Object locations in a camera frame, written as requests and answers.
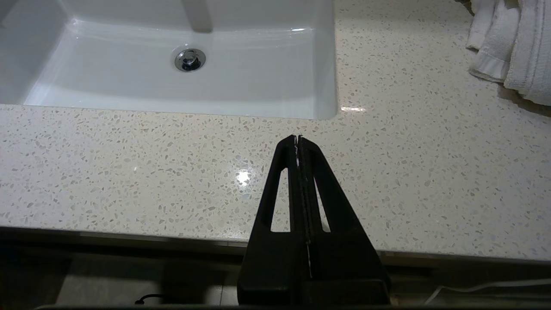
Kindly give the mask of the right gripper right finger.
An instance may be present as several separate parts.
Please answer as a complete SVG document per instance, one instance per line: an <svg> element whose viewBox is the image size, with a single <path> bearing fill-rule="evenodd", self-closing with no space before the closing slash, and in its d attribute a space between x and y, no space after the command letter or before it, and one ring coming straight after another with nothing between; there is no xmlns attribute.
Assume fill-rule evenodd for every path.
<svg viewBox="0 0 551 310"><path fill-rule="evenodd" d="M307 242L316 280L390 277L317 144L298 138L298 161L306 208Z"/></svg>

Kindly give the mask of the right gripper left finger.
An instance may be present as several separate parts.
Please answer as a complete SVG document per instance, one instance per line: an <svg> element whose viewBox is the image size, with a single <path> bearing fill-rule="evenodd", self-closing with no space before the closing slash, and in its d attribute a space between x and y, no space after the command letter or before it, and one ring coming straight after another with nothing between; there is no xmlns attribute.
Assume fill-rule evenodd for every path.
<svg viewBox="0 0 551 310"><path fill-rule="evenodd" d="M290 231L273 232L271 225L283 170L288 173ZM299 269L305 246L305 218L297 164L297 136L290 135L275 148L238 281L291 282Z"/></svg>

